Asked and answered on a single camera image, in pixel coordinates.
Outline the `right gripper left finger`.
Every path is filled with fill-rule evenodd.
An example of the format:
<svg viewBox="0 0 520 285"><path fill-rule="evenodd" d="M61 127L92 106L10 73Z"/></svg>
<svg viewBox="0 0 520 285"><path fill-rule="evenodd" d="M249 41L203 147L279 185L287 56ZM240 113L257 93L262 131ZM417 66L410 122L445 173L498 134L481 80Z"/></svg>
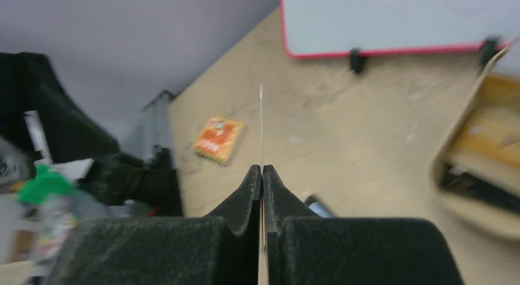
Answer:
<svg viewBox="0 0 520 285"><path fill-rule="evenodd" d="M261 168L200 218L91 219L66 238L50 284L256 284Z"/></svg>

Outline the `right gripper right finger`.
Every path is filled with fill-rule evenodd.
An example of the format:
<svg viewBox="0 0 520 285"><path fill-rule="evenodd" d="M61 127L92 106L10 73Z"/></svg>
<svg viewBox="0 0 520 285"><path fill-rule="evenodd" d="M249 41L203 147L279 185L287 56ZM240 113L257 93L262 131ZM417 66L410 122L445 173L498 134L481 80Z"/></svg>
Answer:
<svg viewBox="0 0 520 285"><path fill-rule="evenodd" d="M274 166L262 174L269 284L462 284L442 233L421 218L324 218Z"/></svg>

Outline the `gold card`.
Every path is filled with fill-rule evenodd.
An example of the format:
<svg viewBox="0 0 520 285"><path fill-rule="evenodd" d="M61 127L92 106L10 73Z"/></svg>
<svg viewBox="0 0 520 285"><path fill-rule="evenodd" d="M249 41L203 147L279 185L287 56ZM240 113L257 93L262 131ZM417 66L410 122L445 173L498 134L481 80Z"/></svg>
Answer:
<svg viewBox="0 0 520 285"><path fill-rule="evenodd" d="M448 157L519 171L519 80L485 77Z"/></svg>

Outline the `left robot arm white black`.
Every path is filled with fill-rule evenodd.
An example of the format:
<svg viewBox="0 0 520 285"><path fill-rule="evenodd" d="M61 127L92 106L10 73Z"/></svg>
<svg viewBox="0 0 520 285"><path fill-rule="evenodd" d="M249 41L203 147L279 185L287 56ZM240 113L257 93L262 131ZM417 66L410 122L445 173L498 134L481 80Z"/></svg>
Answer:
<svg viewBox="0 0 520 285"><path fill-rule="evenodd" d="M135 200L165 208L168 216L183 214L177 171L172 154L168 106L170 92L157 95L142 111L137 126L119 142L90 120L66 94L49 59L38 53L1 54L1 135L15 148L35 159L37 151L24 115L35 111L40 119L50 157L56 163L94 161L85 190L105 205ZM132 220L126 226L102 222L93 226L101 236L98 259L40 260L35 275L64 276L65 266L89 273L121 276L131 268L139 275L169 272L174 252L166 244L159 220Z"/></svg>

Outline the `grey card with magnetic stripe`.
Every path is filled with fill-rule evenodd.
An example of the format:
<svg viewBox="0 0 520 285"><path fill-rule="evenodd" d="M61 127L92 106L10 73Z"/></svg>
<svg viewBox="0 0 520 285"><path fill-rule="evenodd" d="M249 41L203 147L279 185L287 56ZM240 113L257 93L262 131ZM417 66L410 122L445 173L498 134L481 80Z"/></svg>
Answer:
<svg viewBox="0 0 520 285"><path fill-rule="evenodd" d="M263 92L264 84L259 84L259 128L260 128L260 167L261 167L261 183L263 183L263 169L264 169L264 118L263 118ZM261 263L265 265L265 280L264 284L269 284L269 269L267 263L267 240L266 240L266 220L265 220L265 199L264 187L261 186L260 192L260 207L261 207L261 254L263 259Z"/></svg>

